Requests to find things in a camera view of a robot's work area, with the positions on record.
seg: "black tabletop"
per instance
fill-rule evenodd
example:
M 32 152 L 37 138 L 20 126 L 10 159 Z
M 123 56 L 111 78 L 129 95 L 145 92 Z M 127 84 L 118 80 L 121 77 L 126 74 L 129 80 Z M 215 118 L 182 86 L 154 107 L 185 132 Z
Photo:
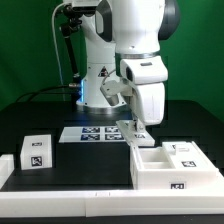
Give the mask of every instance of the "black tabletop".
M 148 128 L 156 146 L 164 141 L 195 141 L 223 174 L 224 124 L 192 101 L 168 101 L 165 108 L 163 122 Z M 1 191 L 132 189 L 129 146 L 125 142 L 58 143 L 65 126 L 113 126 L 117 120 L 130 118 L 128 112 L 96 115 L 73 111 L 69 102 L 11 104 L 0 112 L 0 155 L 13 153 L 16 169 Z M 54 167 L 21 171 L 23 138 L 36 134 L 52 135 Z M 223 223 L 224 215 L 0 219 L 0 223 L 30 222 L 206 224 Z

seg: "white box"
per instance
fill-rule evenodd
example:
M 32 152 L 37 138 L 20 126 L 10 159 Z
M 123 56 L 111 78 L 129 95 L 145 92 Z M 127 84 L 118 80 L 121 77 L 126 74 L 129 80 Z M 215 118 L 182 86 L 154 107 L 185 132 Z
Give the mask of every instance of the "white box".
M 193 189 L 212 185 L 219 170 L 193 143 L 164 142 L 158 148 L 131 147 L 135 189 Z
M 22 170 L 52 167 L 51 135 L 25 136 L 20 160 Z

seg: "green backdrop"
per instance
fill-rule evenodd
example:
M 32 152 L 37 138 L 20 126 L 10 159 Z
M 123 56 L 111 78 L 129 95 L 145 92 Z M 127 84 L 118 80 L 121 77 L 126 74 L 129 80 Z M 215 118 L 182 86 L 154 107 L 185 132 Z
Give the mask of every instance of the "green backdrop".
M 60 84 L 51 32 L 51 15 L 59 3 L 0 0 L 0 109 L 24 93 Z M 178 3 L 180 26 L 168 41 L 161 42 L 161 54 L 169 70 L 167 98 L 199 102 L 224 121 L 224 1 Z M 56 27 L 62 22 L 59 18 Z M 57 37 L 64 81 L 68 83 L 72 72 L 59 32 Z M 78 67 L 84 74 L 82 34 L 74 34 L 72 40 Z

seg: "blue light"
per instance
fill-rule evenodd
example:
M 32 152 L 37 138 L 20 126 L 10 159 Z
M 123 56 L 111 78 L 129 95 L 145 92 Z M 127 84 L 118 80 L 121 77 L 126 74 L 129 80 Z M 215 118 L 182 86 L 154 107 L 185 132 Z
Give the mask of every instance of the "blue light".
M 84 102 L 84 81 L 83 81 L 83 79 L 81 81 L 81 98 L 80 98 L 80 102 L 81 103 Z

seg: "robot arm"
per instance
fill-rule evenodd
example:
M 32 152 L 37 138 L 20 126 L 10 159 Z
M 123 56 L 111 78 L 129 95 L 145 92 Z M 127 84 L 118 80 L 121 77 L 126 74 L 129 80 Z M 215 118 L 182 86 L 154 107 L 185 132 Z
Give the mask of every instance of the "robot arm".
M 154 145 L 145 126 L 163 119 L 162 82 L 168 77 L 159 55 L 159 38 L 168 39 L 178 24 L 175 0 L 103 0 L 96 9 L 97 33 L 116 43 L 116 73 L 120 77 L 119 83 L 104 82 L 101 91 L 111 105 L 117 102 L 119 92 L 129 104 L 134 121 L 128 127 L 117 122 L 128 143 L 141 136 L 138 145 Z

